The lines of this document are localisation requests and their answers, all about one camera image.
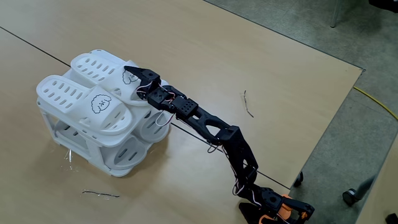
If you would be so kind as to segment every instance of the white slipper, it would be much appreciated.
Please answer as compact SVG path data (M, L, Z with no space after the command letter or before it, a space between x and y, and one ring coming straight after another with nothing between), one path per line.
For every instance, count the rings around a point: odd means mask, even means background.
M89 89L65 77L51 75L37 85L36 92L68 119L100 134L120 134L132 123L126 105L99 86Z
M141 100L135 92L141 80L125 71L125 65L137 67L132 61L118 64L96 54L81 54L71 62L74 71L71 79L82 84L99 85L129 105L148 106L148 102Z

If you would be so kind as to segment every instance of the gray floor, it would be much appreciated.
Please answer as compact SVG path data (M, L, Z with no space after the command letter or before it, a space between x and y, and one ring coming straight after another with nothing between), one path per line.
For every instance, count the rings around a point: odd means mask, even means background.
M356 86L398 113L398 14L344 0L332 29L334 0L209 2L365 68ZM356 90L349 93L303 168L303 184L290 193L315 207L309 223L356 221L364 201L348 207L341 194L378 172L397 131L388 112Z

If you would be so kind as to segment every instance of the black robotic arm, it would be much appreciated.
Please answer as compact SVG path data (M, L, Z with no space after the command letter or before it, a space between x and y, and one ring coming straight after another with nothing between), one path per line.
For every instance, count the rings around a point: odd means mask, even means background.
M252 203L239 205L248 223L304 223L311 217L314 212L311 205L283 197L272 189L254 184L259 166L239 127L231 126L209 114L174 87L162 86L160 76L152 70L130 66L125 66L124 69L141 80L133 94L147 100L158 110L175 114L177 119L193 128L208 143L222 147L236 178L233 194ZM207 126L219 128L220 131L214 136ZM282 219L281 210L296 210L298 218Z

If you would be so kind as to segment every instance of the chair wheel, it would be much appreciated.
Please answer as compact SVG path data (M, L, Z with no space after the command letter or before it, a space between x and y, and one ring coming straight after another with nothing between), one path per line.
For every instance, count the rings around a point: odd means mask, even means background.
M358 201L358 199L356 199L354 196L355 192L356 191L354 189L349 189L343 193L343 200L346 202L347 205L352 206Z
M296 178L296 181L294 182L293 186L294 187L298 187L301 185L301 182L303 182L304 180L304 175L303 172L300 172L300 174L298 175L298 177Z

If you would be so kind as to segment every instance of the table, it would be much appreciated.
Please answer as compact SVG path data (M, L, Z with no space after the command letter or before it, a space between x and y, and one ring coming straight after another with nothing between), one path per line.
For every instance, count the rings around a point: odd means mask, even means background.
M225 156L178 128L126 177L76 154L70 164L35 104L38 82L69 68L3 30L0 42L0 223L245 223ZM261 175L256 183L289 192Z
M260 170L287 188L362 72L197 0L4 0L0 20L66 63L104 49L151 68L240 126Z
M387 159L356 221L357 224L384 224L389 214L398 214L397 170L398 138L391 146Z

